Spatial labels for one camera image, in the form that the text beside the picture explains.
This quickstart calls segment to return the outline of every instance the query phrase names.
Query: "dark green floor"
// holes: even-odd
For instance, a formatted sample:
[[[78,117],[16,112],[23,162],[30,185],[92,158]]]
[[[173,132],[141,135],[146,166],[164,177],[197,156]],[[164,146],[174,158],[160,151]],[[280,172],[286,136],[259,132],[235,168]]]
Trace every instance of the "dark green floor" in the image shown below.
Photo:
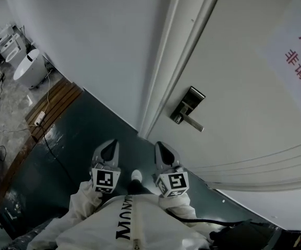
[[[135,130],[87,92],[73,102],[46,137],[50,148],[77,184],[90,179],[89,166],[95,148],[106,140],[118,139],[122,175],[117,193],[126,193],[130,173],[136,168],[143,174],[145,187],[156,190],[151,177],[155,170],[153,145],[138,138]],[[192,174],[189,175],[189,181],[188,194],[198,217],[267,222],[208,189]],[[64,212],[68,208],[70,195],[76,191],[77,188],[42,140],[16,175],[3,201],[3,211],[7,208],[13,217],[22,219],[22,226],[35,227],[58,212]]]

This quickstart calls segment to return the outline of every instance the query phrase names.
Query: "wooden platform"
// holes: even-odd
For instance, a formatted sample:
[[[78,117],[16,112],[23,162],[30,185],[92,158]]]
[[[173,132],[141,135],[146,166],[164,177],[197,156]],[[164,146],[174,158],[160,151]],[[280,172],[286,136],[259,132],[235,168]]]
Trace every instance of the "wooden platform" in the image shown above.
[[[35,141],[39,141],[43,137],[43,129],[45,131],[49,130],[56,119],[81,93],[82,89],[80,87],[63,78],[51,88],[49,93],[49,104],[47,102],[47,94],[42,97],[37,105],[25,117]],[[32,125],[34,125],[39,113],[45,110],[46,115],[41,123],[43,129],[41,127],[33,127]]]
[[[69,82],[66,78],[62,78],[49,91],[49,105],[47,106],[47,94],[45,94],[25,117],[27,124],[33,125],[39,113],[41,111],[45,111],[47,106],[46,116],[44,117],[41,126],[45,131],[48,131],[57,118],[61,116],[61,114],[81,93],[82,89],[80,87]],[[3,198],[11,186],[14,176],[17,174],[20,166],[26,160],[37,142],[43,137],[42,128],[31,126],[29,128],[32,136],[27,139],[0,183],[0,209]]]

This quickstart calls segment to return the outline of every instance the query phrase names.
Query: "door lock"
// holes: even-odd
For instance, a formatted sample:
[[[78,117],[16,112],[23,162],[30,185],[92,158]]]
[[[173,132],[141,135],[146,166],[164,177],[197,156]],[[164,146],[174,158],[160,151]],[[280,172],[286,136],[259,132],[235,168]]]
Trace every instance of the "door lock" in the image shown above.
[[[179,105],[172,112],[170,118],[177,124],[180,124],[183,120],[185,120],[188,124],[202,132],[203,126],[191,119],[188,115],[200,104],[204,98],[205,96],[202,93],[191,86]]]

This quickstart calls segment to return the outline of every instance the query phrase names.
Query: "white shoe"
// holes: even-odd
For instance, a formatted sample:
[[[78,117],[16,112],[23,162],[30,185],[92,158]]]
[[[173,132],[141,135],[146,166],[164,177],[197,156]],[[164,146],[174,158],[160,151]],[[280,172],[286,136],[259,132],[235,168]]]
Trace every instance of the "white shoe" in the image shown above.
[[[141,171],[140,170],[134,170],[132,173],[131,173],[131,180],[138,180],[139,182],[142,182],[142,174],[141,174]]]

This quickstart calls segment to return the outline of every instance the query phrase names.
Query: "white door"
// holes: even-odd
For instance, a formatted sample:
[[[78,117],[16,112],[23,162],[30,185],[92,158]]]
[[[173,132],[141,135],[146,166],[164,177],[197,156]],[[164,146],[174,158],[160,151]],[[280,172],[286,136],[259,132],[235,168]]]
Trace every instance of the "white door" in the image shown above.
[[[258,55],[291,1],[218,0],[148,137],[175,148],[214,188],[301,184],[301,112]],[[191,86],[206,96],[189,115],[203,132],[169,118]]]

